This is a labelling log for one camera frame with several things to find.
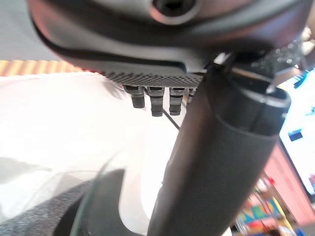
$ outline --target gray carpet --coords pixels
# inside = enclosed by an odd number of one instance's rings
[[[0,225],[1,236],[52,236],[55,227],[68,207],[78,200],[90,181],[37,205]]]

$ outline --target white floor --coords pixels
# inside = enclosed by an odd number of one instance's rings
[[[183,107],[179,125],[184,115]],[[148,140],[167,140],[162,154],[169,155],[174,125],[151,116],[148,97],[134,109],[128,94],[97,74],[0,78],[0,224],[92,179],[152,127],[158,131]]]

